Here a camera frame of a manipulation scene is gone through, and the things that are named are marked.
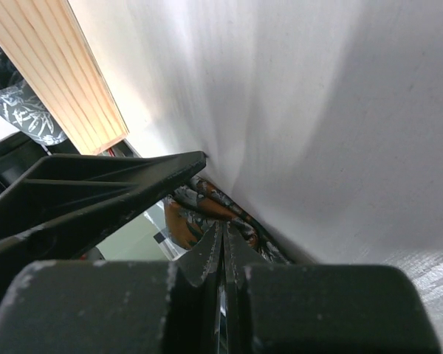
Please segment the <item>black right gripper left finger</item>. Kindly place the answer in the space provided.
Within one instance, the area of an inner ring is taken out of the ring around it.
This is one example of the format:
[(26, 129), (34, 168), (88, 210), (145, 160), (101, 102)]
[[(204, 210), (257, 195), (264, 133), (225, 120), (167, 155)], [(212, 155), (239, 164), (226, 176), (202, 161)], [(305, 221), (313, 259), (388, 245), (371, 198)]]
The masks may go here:
[(0, 304), (0, 353), (217, 353), (222, 226), (164, 261), (43, 261)]

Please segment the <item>orange grey patterned tie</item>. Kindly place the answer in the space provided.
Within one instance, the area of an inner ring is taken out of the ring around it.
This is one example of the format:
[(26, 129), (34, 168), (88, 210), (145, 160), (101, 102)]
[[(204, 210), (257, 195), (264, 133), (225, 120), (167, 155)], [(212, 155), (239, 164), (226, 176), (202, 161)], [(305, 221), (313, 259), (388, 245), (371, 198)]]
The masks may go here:
[(255, 218), (199, 176), (170, 192), (163, 205), (168, 236), (185, 250), (192, 249), (216, 221), (221, 221), (236, 227), (249, 246), (267, 261), (292, 263)]

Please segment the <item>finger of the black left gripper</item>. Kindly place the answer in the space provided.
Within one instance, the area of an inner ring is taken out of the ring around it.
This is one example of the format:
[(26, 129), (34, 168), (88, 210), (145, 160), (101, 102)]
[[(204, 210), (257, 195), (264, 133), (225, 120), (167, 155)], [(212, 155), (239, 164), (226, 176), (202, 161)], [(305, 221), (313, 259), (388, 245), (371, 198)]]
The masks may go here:
[(201, 151), (42, 158), (0, 195), (0, 269), (79, 257), (205, 166)]

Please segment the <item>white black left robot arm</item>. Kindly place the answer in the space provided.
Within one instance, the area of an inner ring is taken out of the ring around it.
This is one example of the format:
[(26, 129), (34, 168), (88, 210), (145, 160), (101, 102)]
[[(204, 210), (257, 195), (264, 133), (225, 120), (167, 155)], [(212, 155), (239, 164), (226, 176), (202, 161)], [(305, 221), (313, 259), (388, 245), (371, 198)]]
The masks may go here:
[(46, 151), (22, 133), (0, 141), (0, 266), (77, 258), (206, 165), (201, 151), (113, 151), (81, 155), (69, 142)]

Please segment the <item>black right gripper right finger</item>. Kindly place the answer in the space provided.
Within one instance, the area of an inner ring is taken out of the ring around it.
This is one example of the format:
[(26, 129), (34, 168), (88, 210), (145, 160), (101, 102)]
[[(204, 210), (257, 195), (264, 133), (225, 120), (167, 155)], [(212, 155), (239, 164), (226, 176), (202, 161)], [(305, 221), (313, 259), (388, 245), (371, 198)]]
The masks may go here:
[(440, 353), (410, 279), (388, 265), (281, 265), (222, 229), (230, 353)]

